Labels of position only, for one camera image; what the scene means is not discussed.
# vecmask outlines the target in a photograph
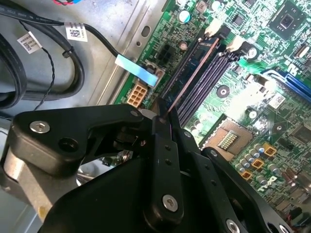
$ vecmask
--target white label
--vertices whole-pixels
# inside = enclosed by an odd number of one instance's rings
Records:
[[[262,186],[262,187],[260,187],[259,189],[257,189],[257,191],[264,192],[276,180],[277,180],[277,177],[275,177],[275,176],[270,177],[270,179],[268,180],[267,184]]]
[[[86,28],[83,23],[65,23],[68,40],[87,42]]]
[[[20,43],[23,46],[23,48],[29,54],[32,54],[33,52],[36,52],[42,48],[39,41],[35,38],[34,34],[32,34],[31,32],[28,32],[26,35],[24,35],[23,37],[21,37],[17,41],[18,41],[18,43]]]
[[[276,95],[273,96],[273,98],[270,100],[268,104],[274,109],[277,109],[279,106],[281,106],[284,100],[285,100],[284,96],[282,96],[280,93],[276,93]]]
[[[298,71],[299,69],[293,63],[291,63],[287,68],[287,72],[289,72],[293,76],[296,76]]]

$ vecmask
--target capacitor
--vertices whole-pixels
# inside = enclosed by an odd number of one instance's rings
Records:
[[[245,168],[249,168],[251,165],[249,164],[249,162],[246,159],[241,159],[240,163],[242,164],[243,167]]]
[[[259,153],[264,153],[264,147],[261,144],[256,144],[254,148],[259,151]]]
[[[192,135],[194,136],[197,136],[199,134],[199,130],[195,126],[192,126],[190,130],[191,130]]]
[[[245,155],[244,158],[250,163],[253,163],[255,161],[254,157],[250,154]]]
[[[289,177],[289,175],[287,175],[286,172],[282,172],[281,176],[283,177],[283,179],[285,180],[286,183],[292,183],[292,179]]]
[[[237,171],[239,171],[240,173],[245,172],[245,168],[241,164],[236,164],[235,167],[236,167]]]
[[[280,174],[280,169],[275,165],[271,164],[268,166],[269,170],[272,171],[274,174]]]
[[[297,179],[298,178],[298,176],[297,176],[297,174],[294,172],[294,170],[293,169],[291,169],[290,167],[288,167],[288,168],[286,168],[286,173],[289,175],[289,177],[291,178],[291,179]]]
[[[249,152],[250,152],[250,154],[251,154],[254,158],[256,158],[256,159],[260,157],[260,154],[259,154],[258,151],[255,150],[255,149],[251,149]]]
[[[203,124],[199,120],[195,121],[194,125],[199,131],[203,129]]]
[[[213,1],[213,2],[209,5],[209,10],[210,10],[210,11],[213,11],[213,12],[218,11],[218,10],[220,9],[221,5],[222,5],[222,4],[220,3],[220,1]]]
[[[188,44],[185,42],[185,41],[181,41],[179,43],[179,48],[182,50],[182,51],[187,51],[188,50]]]
[[[180,23],[188,23],[190,21],[190,13],[189,11],[186,11],[186,10],[181,11],[179,12],[177,18]]]
[[[261,185],[266,185],[268,183],[268,181],[264,178],[264,176],[257,176],[257,181]]]

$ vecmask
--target black plastic part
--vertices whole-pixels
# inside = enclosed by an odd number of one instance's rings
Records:
[[[33,132],[30,124],[38,120],[47,122],[51,130]],[[122,127],[139,126],[142,121],[141,113],[127,104],[25,112],[14,118],[7,144],[19,159],[50,175],[70,176],[76,173],[86,156],[92,161],[102,155],[100,149],[109,152],[113,136]],[[70,141],[76,143],[76,150],[68,151],[61,146]]]

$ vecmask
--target screw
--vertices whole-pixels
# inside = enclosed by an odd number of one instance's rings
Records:
[[[217,156],[218,156],[217,153],[216,153],[216,151],[214,151],[214,150],[211,150],[210,153],[211,153],[214,157],[217,157]]]
[[[171,195],[164,195],[162,198],[163,205],[171,212],[176,212],[178,209],[178,203]]]
[[[228,227],[230,232],[240,233],[240,229],[239,229],[238,225],[234,221],[232,221],[231,219],[227,219],[226,224],[227,224],[227,227]]]
[[[40,120],[32,122],[29,127],[35,133],[47,133],[51,129],[47,122]]]
[[[146,140],[143,140],[140,142],[140,146],[143,147],[144,145],[146,145],[146,143],[147,143]]]
[[[131,114],[132,114],[133,116],[138,117],[138,113],[137,113],[137,112],[135,112],[135,111],[131,111]]]
[[[186,135],[187,137],[191,137],[191,134],[190,134],[188,131],[185,131],[185,135]]]
[[[280,225],[280,229],[283,233],[290,233],[283,225]]]

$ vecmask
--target black chip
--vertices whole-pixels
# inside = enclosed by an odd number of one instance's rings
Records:
[[[306,159],[310,159],[311,158],[311,152],[307,152],[304,157]]]
[[[236,15],[236,16],[234,16],[232,22],[235,23],[238,26],[241,26],[242,23],[243,23],[243,18],[241,16],[239,16],[239,15]]]
[[[293,133],[293,136],[297,140],[302,142],[303,144],[306,144],[306,143],[310,142],[310,140],[311,140],[311,130],[309,130],[305,126],[301,126],[297,130],[295,130],[295,132]]]
[[[176,49],[174,47],[170,45],[165,45],[156,58],[160,60],[160,64],[167,64],[175,52]]]
[[[306,19],[306,15],[289,0],[272,17],[268,26],[283,40],[288,40]]]
[[[248,8],[251,8],[254,4],[255,4],[256,0],[246,0],[245,1],[245,5],[248,7]]]
[[[280,138],[277,142],[278,142],[282,147],[284,147],[284,148],[287,149],[287,150],[293,150],[293,149],[294,149],[294,145],[293,145],[290,141],[288,141],[288,140],[286,140],[286,139],[284,139],[284,138]]]

